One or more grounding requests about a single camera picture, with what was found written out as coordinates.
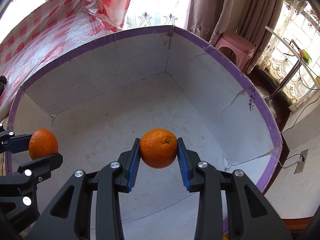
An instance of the orange fruit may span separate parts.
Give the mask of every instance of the orange fruit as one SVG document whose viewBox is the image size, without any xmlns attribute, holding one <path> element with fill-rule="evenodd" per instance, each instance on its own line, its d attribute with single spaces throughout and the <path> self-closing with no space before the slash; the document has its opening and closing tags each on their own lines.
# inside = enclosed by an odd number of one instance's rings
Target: orange fruit
<svg viewBox="0 0 320 240">
<path fill-rule="evenodd" d="M 161 169 L 173 163 L 177 156 L 178 141 L 165 129 L 147 132 L 140 140 L 140 156 L 152 168 Z"/>
<path fill-rule="evenodd" d="M 35 131 L 29 142 L 29 155 L 32 160 L 58 152 L 58 142 L 54 134 L 46 129 Z"/>
</svg>

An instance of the plastic stool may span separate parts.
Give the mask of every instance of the plastic stool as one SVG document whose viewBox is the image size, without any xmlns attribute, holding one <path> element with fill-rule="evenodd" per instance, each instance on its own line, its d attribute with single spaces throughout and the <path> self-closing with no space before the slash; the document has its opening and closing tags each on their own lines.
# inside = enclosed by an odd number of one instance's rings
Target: plastic stool
<svg viewBox="0 0 320 240">
<path fill-rule="evenodd" d="M 218 40 L 215 48 L 217 50 L 222 47 L 231 49 L 237 57 L 236 66 L 241 72 L 245 72 L 247 68 L 247 62 L 254 53 L 254 46 L 245 38 L 233 32 L 224 32 Z"/>
</svg>

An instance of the sheer curtain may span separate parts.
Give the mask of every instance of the sheer curtain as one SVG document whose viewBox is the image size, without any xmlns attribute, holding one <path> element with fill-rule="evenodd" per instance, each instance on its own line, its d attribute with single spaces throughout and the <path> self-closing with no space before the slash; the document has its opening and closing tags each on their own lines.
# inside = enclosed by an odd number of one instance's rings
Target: sheer curtain
<svg viewBox="0 0 320 240">
<path fill-rule="evenodd" d="M 157 25 L 186 28 L 190 0 L 131 0 L 124 29 Z"/>
<path fill-rule="evenodd" d="M 275 32 L 282 38 L 293 39 L 300 49 L 305 49 L 312 58 L 309 68 L 300 68 L 283 88 L 290 109 L 300 108 L 316 89 L 316 78 L 320 76 L 320 28 L 319 19 L 307 0 L 284 0 Z M 297 61 L 289 49 L 276 37 L 272 37 L 257 65 L 276 82 L 281 82 Z"/>
</svg>

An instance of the screw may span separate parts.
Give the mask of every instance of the screw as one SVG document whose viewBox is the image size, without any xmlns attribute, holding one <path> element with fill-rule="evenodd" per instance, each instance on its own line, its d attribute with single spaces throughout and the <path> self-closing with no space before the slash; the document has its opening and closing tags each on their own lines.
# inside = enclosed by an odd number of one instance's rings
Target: screw
<svg viewBox="0 0 320 240">
<path fill-rule="evenodd" d="M 26 206 L 30 206 L 32 201 L 29 197 L 23 197 L 22 202 L 26 205 Z"/>
<path fill-rule="evenodd" d="M 25 170 L 24 174 L 29 177 L 29 176 L 31 176 L 32 171 L 31 170 Z"/>
<path fill-rule="evenodd" d="M 117 169 L 120 167 L 120 163 L 119 162 L 113 162 L 113 163 L 110 163 L 110 167 L 112 169 Z"/>
<path fill-rule="evenodd" d="M 83 176 L 83 174 L 84 174 L 84 172 L 83 172 L 83 171 L 81 171 L 81 170 L 79 170 L 79 171 L 76 171 L 76 172 L 75 172 L 75 176 L 76 176 L 77 178 L 82 177 L 82 176 Z"/>
<path fill-rule="evenodd" d="M 198 162 L 198 166 L 199 168 L 206 168 L 208 164 L 206 162 L 201 161 L 201 162 Z"/>
<path fill-rule="evenodd" d="M 237 177 L 242 177 L 242 176 L 244 175 L 244 172 L 241 171 L 241 170 L 235 170 L 235 175 L 236 175 Z"/>
</svg>

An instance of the checkered tablecloth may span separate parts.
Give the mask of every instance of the checkered tablecloth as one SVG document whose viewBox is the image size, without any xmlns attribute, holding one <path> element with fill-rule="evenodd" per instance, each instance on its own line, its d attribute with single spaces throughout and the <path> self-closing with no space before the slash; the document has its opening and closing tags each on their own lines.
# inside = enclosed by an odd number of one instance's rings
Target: checkered tablecloth
<svg viewBox="0 0 320 240">
<path fill-rule="evenodd" d="M 20 86 L 43 66 L 87 42 L 121 30 L 130 0 L 49 0 L 22 20 L 0 45 L 0 120 Z"/>
</svg>

